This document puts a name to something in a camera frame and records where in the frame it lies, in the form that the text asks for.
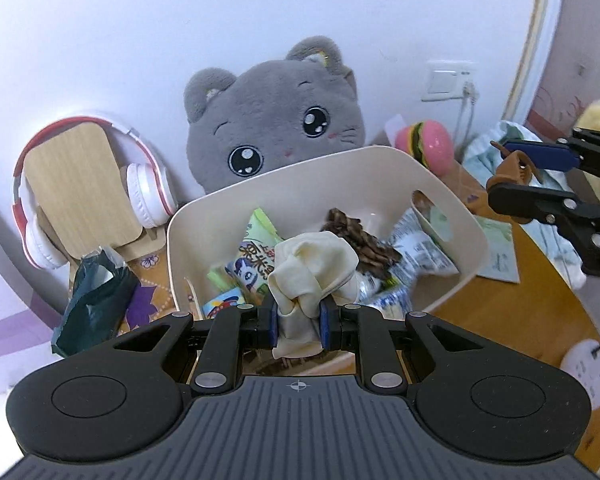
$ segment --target plush toy eye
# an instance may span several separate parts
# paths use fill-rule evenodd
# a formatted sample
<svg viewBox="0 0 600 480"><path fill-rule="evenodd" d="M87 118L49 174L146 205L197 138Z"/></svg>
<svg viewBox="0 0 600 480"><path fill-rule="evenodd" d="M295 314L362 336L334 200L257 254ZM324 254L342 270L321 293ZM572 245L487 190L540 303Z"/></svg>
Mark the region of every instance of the plush toy eye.
<svg viewBox="0 0 600 480"><path fill-rule="evenodd" d="M254 146L238 146L229 155L229 169L237 176L253 176L262 169L262 154Z"/></svg>
<svg viewBox="0 0 600 480"><path fill-rule="evenodd" d="M329 127L329 114L324 108L309 108L302 124L307 137L320 137Z"/></svg>

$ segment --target crosshair symbol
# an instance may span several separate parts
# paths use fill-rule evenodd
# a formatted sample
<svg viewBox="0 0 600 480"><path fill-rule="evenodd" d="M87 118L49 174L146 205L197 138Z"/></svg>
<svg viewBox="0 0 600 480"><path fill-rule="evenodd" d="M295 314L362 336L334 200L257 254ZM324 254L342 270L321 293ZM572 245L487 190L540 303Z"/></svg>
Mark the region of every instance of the crosshair symbol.
<svg viewBox="0 0 600 480"><path fill-rule="evenodd" d="M287 386L293 388L296 392L299 392L300 390L304 390L308 384L303 383L301 380L297 380L295 383L288 384Z"/></svg>

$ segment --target cream fabric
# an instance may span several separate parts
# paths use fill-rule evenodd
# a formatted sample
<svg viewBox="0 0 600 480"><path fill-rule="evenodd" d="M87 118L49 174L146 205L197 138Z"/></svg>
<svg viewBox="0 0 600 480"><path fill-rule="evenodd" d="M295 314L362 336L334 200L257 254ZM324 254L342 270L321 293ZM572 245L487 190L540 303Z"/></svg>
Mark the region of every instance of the cream fabric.
<svg viewBox="0 0 600 480"><path fill-rule="evenodd" d="M355 302L358 256L342 238L324 231L304 233L276 245L269 290L278 303L278 346L273 357L308 357L319 353L320 300Z"/></svg>

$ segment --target white and red headphones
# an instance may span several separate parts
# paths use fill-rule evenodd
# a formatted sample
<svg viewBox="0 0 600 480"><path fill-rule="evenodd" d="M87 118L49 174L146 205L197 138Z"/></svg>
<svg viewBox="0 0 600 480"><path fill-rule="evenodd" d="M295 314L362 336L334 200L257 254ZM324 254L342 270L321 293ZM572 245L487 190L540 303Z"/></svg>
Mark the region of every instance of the white and red headphones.
<svg viewBox="0 0 600 480"><path fill-rule="evenodd" d="M177 209L169 186L167 171L149 147L129 126L113 121L101 114L85 114L60 119L45 126L24 147L13 170L13 218L20 232L22 249L29 263L39 269L57 269L67 259L46 236L40 227L38 215L27 218L20 197L20 183L27 153L45 140L80 123L96 123L104 129L112 129L128 135L140 147L148 164L129 164L126 168L126 188L138 221L145 228L163 225Z"/></svg>

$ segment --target beige plastic basket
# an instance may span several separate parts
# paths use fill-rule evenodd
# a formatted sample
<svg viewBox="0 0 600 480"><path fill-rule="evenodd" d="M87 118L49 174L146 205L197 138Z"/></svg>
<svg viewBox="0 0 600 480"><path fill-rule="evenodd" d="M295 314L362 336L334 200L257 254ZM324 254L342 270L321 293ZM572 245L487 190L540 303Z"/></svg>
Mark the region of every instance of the beige plastic basket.
<svg viewBox="0 0 600 480"><path fill-rule="evenodd" d="M412 297L416 310L433 311L472 279L488 257L487 240L475 218L433 174L406 153L385 146L314 158L259 175L203 196L181 208L167 232L169 276L179 310L200 315L219 291L206 274L235 257L254 209L261 207L278 233L291 238L320 230L337 207L360 218L369 233L385 238L413 193L423 192L447 217L452 238L443 240L418 216L454 261L460 274L423 278Z"/></svg>

